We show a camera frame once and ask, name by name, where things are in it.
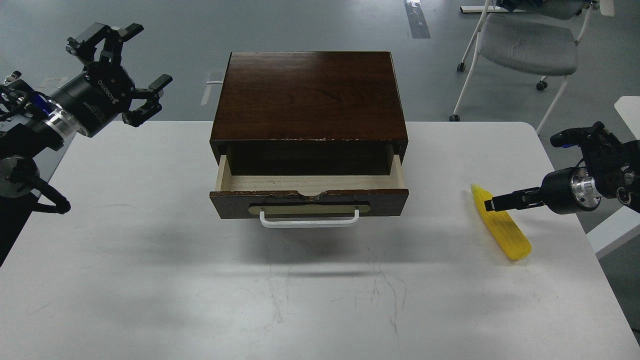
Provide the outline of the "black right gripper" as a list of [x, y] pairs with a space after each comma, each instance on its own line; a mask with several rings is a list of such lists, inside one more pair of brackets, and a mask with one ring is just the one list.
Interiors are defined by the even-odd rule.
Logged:
[[542, 207], [560, 215], [592, 212], [601, 204], [595, 178], [586, 167], [567, 167], [548, 173], [539, 187], [530, 187], [484, 201], [487, 212]]

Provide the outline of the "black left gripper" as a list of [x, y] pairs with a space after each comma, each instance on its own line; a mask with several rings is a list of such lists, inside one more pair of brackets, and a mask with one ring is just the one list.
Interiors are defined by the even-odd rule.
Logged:
[[[126, 125], [137, 128], [162, 110], [160, 98], [173, 77], [162, 74], [147, 88], [134, 88], [121, 64], [124, 44], [144, 29], [140, 23], [114, 28], [96, 22], [67, 39], [66, 52], [82, 63], [83, 71], [50, 97], [78, 121], [80, 134], [94, 137], [121, 113]], [[132, 100], [145, 102], [130, 110]]]

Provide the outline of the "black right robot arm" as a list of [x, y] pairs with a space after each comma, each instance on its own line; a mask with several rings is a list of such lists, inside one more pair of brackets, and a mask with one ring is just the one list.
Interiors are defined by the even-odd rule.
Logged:
[[622, 143], [601, 121], [562, 130], [550, 138], [554, 148], [578, 146], [583, 165], [546, 174], [541, 186], [484, 200], [481, 210], [502, 212], [548, 207], [559, 215], [592, 212], [602, 198], [617, 199], [640, 212], [639, 141]]

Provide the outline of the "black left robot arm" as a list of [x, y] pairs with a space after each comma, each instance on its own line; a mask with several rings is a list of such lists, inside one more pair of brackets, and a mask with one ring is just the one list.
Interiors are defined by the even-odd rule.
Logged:
[[1, 132], [1, 196], [23, 198], [38, 191], [50, 203], [27, 206], [33, 212], [66, 214], [70, 202], [47, 180], [35, 162], [42, 151], [60, 150], [79, 133], [94, 137], [121, 116], [129, 126], [139, 127], [162, 110], [163, 89], [172, 76], [160, 75], [147, 88], [137, 88], [122, 66], [126, 42], [144, 30], [139, 23], [116, 28], [93, 23], [77, 38], [67, 39], [66, 52], [82, 64], [82, 71], [50, 95], [33, 89], [14, 71], [1, 84], [1, 121], [17, 123]]

